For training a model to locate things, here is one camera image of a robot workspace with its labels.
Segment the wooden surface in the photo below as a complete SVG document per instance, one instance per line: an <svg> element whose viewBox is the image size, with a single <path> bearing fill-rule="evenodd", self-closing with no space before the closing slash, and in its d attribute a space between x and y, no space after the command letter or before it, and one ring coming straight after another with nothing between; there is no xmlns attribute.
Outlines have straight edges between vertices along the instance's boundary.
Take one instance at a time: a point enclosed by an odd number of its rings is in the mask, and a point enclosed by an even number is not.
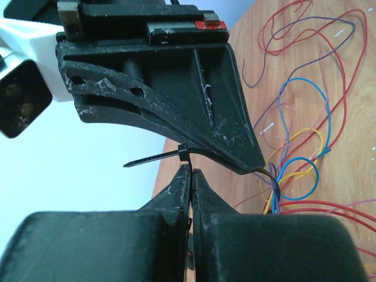
<svg viewBox="0 0 376 282"><path fill-rule="evenodd" d="M258 0L236 23L230 32L230 43L234 49L237 63L241 72L243 59L246 60L245 77L253 84L260 76L263 67L263 51L257 46L257 34L266 20L282 6L292 1L287 0ZM297 19L300 11L294 13L297 6L283 12L276 17L275 31L283 25ZM306 16L337 17L350 9L359 8L365 11L368 21L368 48L358 71L357 78L347 96L348 116L347 124L339 141L334 145L332 152L318 163L320 182L317 191L311 199L347 204L357 200L376 198L376 2L374 0L314 0ZM339 54L344 62L347 84L353 74L358 57L364 42L364 30L359 12L352 13L344 19L355 22L355 35L340 48ZM273 43L270 48L277 49L285 46L305 28L318 29L324 24L323 20L305 21L294 27L289 36ZM266 42L270 39L270 29L266 32ZM350 33L351 27L344 23L334 23L326 28L323 34L337 46ZM261 82L253 89L248 88L242 80L244 95L252 124L254 125L264 109L277 96L281 85L287 80L291 71L308 61L318 58L319 53L328 53L328 45L319 36L294 45L279 56L268 56L266 72ZM322 69L327 83L327 95L332 107L342 95L342 80L340 70L334 56L323 60ZM294 76L303 76L324 87L319 64L299 70ZM321 95L305 82L293 82L286 89L283 102L293 103L292 108L283 107L287 123L293 119L291 134L297 133L324 117L324 102ZM333 113L332 138L337 135L343 119L344 107L340 105ZM255 133L258 142L267 158L273 149L269 148L260 132L270 123L274 126L264 133L269 143L279 146L283 143L286 134L279 118L277 109L271 111L264 122L261 122ZM320 130L324 137L327 134L327 125ZM300 149L296 156L310 157L319 148L320 141L314 136ZM177 143L167 140L164 150L176 150ZM202 169L209 185L230 205L235 206L242 200L260 191L259 181L254 175L239 176L228 169L201 157L192 156L193 166ZM287 172L295 171L302 163L291 165ZM169 184L173 175L180 166L179 158L173 157L162 160L155 184L154 194ZM292 182L287 188L287 196L299 197L306 194L313 186L313 178L305 176ZM242 213L261 213L264 199L255 197L240 205L237 210ZM376 204L366 203L356 206L357 209L376 216ZM376 234L360 224L347 219L341 219L354 243L358 247L376 253ZM371 221L367 223L376 227ZM361 254L365 264L369 264L376 271L376 259Z"/></svg>

